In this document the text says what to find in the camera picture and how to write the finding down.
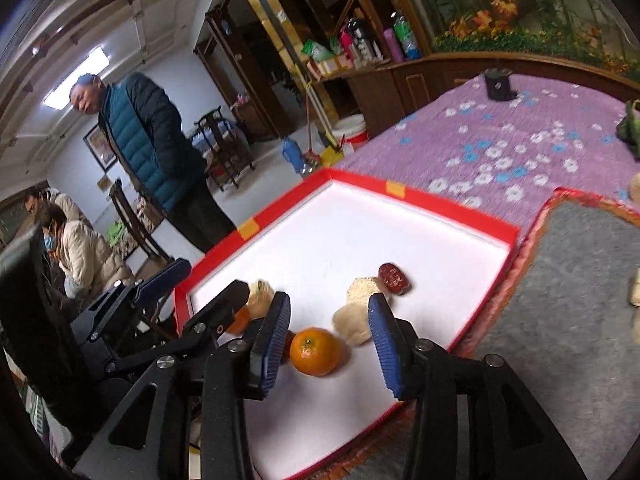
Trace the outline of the red date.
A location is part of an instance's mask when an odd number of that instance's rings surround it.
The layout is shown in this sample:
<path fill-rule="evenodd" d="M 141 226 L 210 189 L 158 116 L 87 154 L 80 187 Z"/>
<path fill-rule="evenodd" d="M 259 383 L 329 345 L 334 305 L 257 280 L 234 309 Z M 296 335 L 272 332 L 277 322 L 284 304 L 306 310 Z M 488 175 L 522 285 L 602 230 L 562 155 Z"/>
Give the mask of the red date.
<path fill-rule="evenodd" d="M 378 268 L 378 278 L 394 295 L 401 296 L 411 289 L 407 275 L 396 264 L 386 262 Z"/>
<path fill-rule="evenodd" d="M 283 352 L 281 356 L 282 364 L 288 362 L 288 360 L 290 359 L 290 351 L 291 351 L 291 346 L 294 338 L 295 338 L 295 333 L 293 333 L 292 330 L 289 330 L 285 336 L 285 342 L 284 342 Z"/>

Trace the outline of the small orange mandarin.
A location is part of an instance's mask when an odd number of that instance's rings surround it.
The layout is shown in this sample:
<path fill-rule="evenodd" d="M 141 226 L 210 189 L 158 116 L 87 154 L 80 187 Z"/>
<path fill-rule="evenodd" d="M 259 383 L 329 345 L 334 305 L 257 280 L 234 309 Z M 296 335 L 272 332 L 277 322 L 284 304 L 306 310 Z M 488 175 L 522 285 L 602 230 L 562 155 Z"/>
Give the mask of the small orange mandarin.
<path fill-rule="evenodd" d="M 235 312 L 234 321 L 228 327 L 227 333 L 233 336 L 242 336 L 251 320 L 250 309 L 247 306 L 242 307 Z"/>

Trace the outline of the large orange mandarin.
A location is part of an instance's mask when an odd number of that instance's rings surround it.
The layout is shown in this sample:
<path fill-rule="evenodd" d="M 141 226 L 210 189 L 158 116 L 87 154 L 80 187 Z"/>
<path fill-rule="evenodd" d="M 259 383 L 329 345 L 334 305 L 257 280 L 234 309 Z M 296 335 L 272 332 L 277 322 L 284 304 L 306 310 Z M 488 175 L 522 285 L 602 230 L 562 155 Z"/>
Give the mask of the large orange mandarin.
<path fill-rule="evenodd" d="M 322 377 L 340 364 L 342 345 L 328 330 L 311 327 L 294 336 L 288 354 L 296 370 L 308 376 Z"/>

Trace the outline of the sugarcane chunk with bark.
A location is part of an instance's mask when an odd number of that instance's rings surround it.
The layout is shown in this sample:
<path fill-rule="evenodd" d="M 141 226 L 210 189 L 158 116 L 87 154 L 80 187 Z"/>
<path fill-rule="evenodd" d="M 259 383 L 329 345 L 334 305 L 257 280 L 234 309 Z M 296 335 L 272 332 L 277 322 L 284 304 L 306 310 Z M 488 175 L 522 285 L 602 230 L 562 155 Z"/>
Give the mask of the sugarcane chunk with bark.
<path fill-rule="evenodd" d="M 247 299 L 247 309 L 251 320 L 264 318 L 271 306 L 274 290 L 264 280 L 257 280 L 250 284 L 250 296 Z"/>

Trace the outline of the white octagonal cane chunk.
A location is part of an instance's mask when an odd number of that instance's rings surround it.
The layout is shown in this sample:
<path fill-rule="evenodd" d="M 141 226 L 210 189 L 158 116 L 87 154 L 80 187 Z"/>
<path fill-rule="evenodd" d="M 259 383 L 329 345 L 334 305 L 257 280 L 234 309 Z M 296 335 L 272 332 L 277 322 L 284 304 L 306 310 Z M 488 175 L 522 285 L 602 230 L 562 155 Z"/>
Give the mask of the white octagonal cane chunk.
<path fill-rule="evenodd" d="M 364 304 L 345 304 L 332 318 L 334 330 L 352 347 L 371 339 L 368 308 Z"/>

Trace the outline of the pale sugarcane chunk tall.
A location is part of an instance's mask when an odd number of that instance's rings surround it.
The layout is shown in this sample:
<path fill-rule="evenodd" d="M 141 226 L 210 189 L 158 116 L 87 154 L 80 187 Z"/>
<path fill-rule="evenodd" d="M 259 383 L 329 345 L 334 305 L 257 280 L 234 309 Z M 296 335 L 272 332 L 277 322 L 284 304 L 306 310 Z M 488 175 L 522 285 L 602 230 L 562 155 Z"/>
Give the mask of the pale sugarcane chunk tall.
<path fill-rule="evenodd" d="M 629 279 L 628 302 L 635 308 L 640 307 L 640 269 L 632 272 Z"/>

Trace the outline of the small white cane chunk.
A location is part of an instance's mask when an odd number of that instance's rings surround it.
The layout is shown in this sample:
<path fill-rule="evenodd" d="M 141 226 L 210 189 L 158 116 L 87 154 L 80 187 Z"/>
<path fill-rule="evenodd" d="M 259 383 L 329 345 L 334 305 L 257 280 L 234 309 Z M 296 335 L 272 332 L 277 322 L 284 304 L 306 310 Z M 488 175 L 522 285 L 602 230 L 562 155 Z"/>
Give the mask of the small white cane chunk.
<path fill-rule="evenodd" d="M 390 301 L 390 290 L 380 278 L 376 276 L 373 278 L 356 278 L 347 291 L 347 302 L 366 306 L 369 298 L 378 292 L 384 295 L 386 301 Z"/>

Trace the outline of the seated person beige jacket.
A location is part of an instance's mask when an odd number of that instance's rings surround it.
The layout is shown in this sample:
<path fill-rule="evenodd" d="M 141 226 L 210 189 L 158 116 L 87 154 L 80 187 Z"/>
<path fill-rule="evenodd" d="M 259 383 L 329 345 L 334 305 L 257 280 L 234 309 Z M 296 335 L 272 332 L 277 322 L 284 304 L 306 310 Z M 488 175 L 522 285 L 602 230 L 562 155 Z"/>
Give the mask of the seated person beige jacket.
<path fill-rule="evenodd" d="M 64 292 L 71 300 L 100 296 L 119 282 L 130 285 L 134 274 L 105 237 L 81 217 L 75 203 L 50 188 L 27 191 L 24 205 L 42 227 L 44 248 L 64 274 Z"/>

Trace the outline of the dark wooden chair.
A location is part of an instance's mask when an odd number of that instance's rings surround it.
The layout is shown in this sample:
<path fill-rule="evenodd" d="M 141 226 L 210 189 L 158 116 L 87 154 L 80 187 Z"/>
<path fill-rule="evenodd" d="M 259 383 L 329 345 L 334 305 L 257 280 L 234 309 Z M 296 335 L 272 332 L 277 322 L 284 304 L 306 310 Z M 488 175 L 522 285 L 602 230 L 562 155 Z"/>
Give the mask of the dark wooden chair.
<path fill-rule="evenodd" d="M 229 186 L 239 188 L 242 172 L 255 169 L 242 130 L 222 114 L 220 106 L 203 115 L 194 127 L 193 140 L 204 143 L 206 172 L 216 187 L 220 192 Z"/>

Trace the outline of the grey felt mat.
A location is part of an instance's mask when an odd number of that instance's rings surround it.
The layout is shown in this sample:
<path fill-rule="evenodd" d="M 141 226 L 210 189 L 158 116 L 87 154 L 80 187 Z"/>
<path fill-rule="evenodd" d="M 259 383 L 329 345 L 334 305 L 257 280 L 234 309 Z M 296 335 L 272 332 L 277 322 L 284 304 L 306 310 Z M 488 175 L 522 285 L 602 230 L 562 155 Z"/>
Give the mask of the grey felt mat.
<path fill-rule="evenodd" d="M 332 479 L 634 479 L 639 474 L 638 211 L 561 188 L 506 278 L 451 350 L 378 309 L 394 393 L 385 452 L 357 453 Z"/>

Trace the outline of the man in teal jacket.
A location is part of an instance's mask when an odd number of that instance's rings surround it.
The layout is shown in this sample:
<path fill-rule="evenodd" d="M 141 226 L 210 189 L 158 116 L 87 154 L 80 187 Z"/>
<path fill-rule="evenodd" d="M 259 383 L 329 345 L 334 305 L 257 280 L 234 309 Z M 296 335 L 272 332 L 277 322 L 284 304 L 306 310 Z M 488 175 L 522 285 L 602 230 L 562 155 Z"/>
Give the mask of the man in teal jacket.
<path fill-rule="evenodd" d="M 99 127 L 134 188 L 194 247 L 209 252 L 235 231 L 206 183 L 206 160 L 182 131 L 178 108 L 142 73 L 119 84 L 93 74 L 70 89 L 79 113 Z"/>

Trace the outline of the blue water jug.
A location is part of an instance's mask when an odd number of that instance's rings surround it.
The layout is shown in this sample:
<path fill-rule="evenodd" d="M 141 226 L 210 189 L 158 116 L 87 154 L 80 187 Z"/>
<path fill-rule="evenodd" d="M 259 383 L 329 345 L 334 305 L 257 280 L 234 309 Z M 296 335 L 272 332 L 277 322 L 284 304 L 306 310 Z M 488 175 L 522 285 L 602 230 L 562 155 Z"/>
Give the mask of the blue water jug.
<path fill-rule="evenodd" d="M 297 142 L 289 136 L 282 140 L 281 153 L 284 159 L 293 167 L 296 174 L 304 173 L 307 165 L 306 158 Z"/>

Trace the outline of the cane chunk on purple cloth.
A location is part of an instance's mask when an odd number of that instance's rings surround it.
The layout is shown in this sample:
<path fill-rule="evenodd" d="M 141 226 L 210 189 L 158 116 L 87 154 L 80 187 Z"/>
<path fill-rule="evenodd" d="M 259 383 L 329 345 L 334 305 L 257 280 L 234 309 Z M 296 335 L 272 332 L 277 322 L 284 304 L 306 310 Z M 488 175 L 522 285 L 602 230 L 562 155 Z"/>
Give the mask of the cane chunk on purple cloth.
<path fill-rule="evenodd" d="M 635 204 L 640 204 L 640 172 L 637 172 L 628 185 L 629 199 Z"/>

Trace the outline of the steel thermos flask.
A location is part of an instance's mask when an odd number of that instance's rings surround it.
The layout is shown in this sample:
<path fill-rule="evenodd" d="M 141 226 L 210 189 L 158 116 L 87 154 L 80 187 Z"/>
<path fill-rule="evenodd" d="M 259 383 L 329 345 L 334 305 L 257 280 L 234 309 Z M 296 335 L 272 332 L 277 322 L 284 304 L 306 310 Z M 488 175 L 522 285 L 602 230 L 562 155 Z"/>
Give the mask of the steel thermos flask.
<path fill-rule="evenodd" d="M 363 63 L 371 64 L 382 61 L 382 54 L 378 50 L 378 46 L 369 38 L 360 21 L 351 18 L 347 23 L 347 30 L 352 36 L 352 44 Z"/>

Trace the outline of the green leafy vegetable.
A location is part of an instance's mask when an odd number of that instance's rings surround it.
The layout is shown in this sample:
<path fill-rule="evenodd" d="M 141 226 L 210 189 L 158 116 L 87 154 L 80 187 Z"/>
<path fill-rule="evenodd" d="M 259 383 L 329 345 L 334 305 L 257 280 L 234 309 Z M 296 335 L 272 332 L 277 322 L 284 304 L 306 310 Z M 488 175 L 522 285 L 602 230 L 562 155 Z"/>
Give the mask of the green leafy vegetable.
<path fill-rule="evenodd" d="M 639 100 L 628 101 L 625 115 L 616 126 L 616 136 L 626 145 L 635 160 L 640 159 L 640 115 Z"/>

